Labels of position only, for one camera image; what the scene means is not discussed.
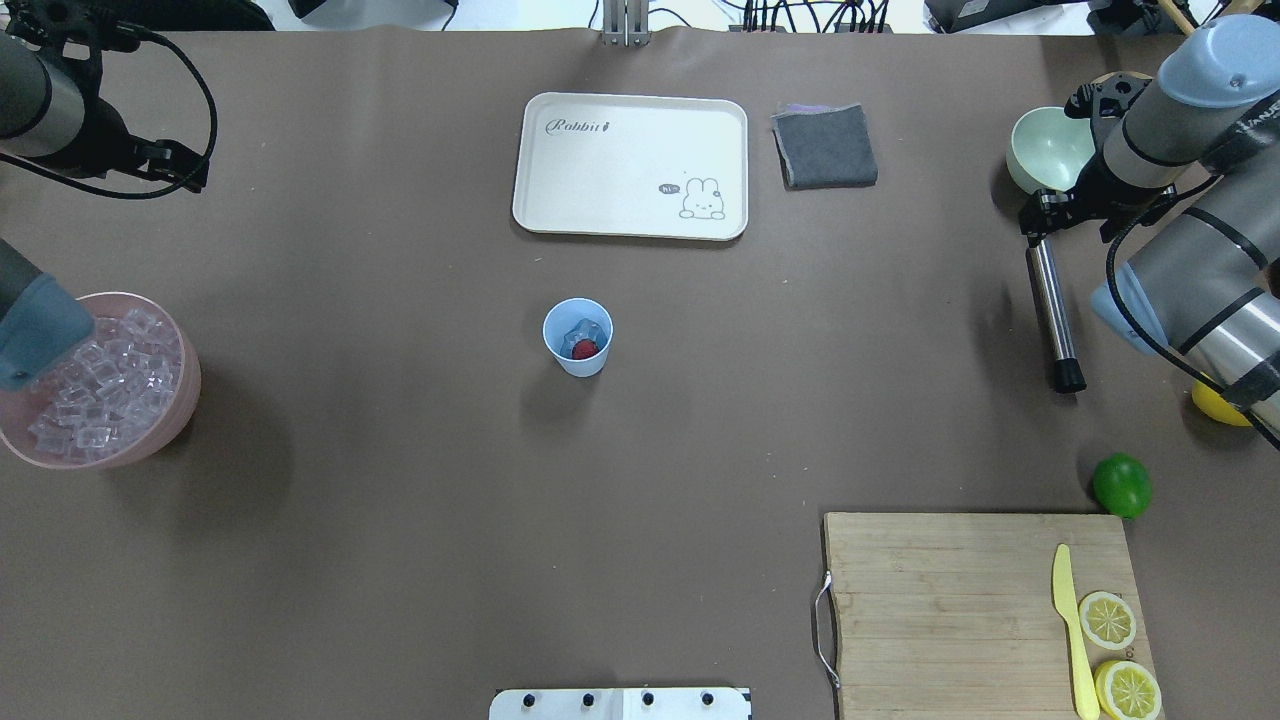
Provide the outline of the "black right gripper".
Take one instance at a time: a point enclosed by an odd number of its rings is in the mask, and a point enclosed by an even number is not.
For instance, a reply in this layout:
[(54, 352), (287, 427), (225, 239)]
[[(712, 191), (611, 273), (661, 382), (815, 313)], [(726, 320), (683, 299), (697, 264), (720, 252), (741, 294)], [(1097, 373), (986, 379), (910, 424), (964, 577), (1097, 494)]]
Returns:
[(1029, 249), (1038, 247), (1057, 231), (1091, 220), (1103, 222), (1100, 236), (1103, 243), (1110, 243), (1133, 222), (1155, 224), (1178, 201), (1174, 184), (1137, 187), (1119, 179), (1103, 158), (1106, 140), (1120, 128), (1123, 118), (1151, 82), (1148, 76), (1102, 76), (1080, 85), (1064, 104), (1068, 117), (1091, 122), (1094, 155), (1071, 190), (1041, 190), (1024, 202), (1018, 220)]

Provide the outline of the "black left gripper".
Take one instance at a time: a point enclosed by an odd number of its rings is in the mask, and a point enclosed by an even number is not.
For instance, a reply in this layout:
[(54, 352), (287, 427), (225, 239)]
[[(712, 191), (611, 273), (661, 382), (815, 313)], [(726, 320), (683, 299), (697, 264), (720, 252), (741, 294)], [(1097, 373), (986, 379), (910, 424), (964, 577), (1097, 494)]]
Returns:
[(175, 140), (133, 136), (100, 96), (102, 54), (133, 53), (141, 40), (122, 24), (118, 1), (5, 1), (3, 160), (72, 179), (118, 170), (201, 193), (209, 152)]

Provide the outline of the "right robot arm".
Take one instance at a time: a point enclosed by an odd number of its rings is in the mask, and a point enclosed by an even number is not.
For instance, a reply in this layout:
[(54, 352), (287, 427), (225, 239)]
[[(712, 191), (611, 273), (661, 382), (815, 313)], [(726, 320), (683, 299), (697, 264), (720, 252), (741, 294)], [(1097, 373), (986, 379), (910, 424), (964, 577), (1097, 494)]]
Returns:
[(1144, 78), (1082, 85), (1064, 110), (1094, 150), (1065, 190), (1018, 214), (1030, 247), (1100, 223), (1094, 314), (1213, 391), (1277, 443), (1277, 22), (1221, 15)]

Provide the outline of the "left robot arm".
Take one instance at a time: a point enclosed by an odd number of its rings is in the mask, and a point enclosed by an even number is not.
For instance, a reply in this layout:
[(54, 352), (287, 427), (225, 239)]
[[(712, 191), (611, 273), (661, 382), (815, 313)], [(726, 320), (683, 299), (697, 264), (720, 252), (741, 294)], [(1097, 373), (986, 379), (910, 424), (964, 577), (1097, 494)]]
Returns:
[[(118, 201), (202, 192), (218, 141), (218, 108), (202, 73), (169, 37), (95, 1), (3, 4), (3, 215), (64, 222), (87, 197)], [(151, 44), (172, 53), (202, 94), (201, 150), (145, 138), (104, 97), (104, 58)], [(27, 389), (93, 331), (90, 313), (37, 258), (3, 241), (3, 389)]]

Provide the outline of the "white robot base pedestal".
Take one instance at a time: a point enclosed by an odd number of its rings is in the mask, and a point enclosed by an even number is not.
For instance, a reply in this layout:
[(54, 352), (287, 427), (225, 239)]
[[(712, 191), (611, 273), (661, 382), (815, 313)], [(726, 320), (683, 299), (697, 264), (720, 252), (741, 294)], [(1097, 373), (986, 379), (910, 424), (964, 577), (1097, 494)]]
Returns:
[(749, 689), (735, 687), (616, 687), (506, 689), (489, 719), (751, 719)]

